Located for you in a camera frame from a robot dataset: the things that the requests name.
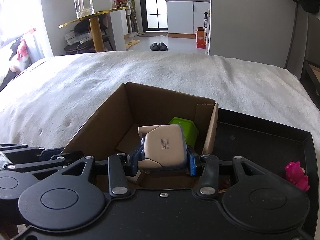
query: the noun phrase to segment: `white blanket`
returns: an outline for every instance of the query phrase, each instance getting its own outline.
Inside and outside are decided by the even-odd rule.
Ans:
[[[128,81],[213,98],[221,108],[310,131],[320,154],[320,112],[289,71],[233,58],[151,51],[62,56],[31,66],[0,93],[0,142],[64,147]]]

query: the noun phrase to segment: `countertop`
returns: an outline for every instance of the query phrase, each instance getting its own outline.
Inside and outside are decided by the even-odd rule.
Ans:
[[[186,1],[186,2],[210,2],[210,0],[166,0],[167,2],[172,1]]]

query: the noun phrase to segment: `orange box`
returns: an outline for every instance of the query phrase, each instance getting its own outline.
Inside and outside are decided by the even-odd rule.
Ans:
[[[204,29],[203,27],[199,27],[196,30],[196,41],[198,49],[205,49],[206,40],[204,38]]]

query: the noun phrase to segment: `white cabinet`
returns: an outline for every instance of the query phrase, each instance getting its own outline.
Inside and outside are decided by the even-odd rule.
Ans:
[[[193,31],[193,2],[167,1],[167,15],[168,33],[195,33]]]
[[[204,25],[204,12],[209,2],[167,1],[168,33],[195,34]]]
[[[204,27],[204,13],[209,9],[209,2],[193,2],[193,33],[198,27]]]

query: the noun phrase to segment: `table leg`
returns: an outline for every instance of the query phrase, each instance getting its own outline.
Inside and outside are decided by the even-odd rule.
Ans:
[[[96,52],[105,52],[103,40],[101,36],[99,18],[94,17],[89,19],[89,21],[90,21],[93,44]]]

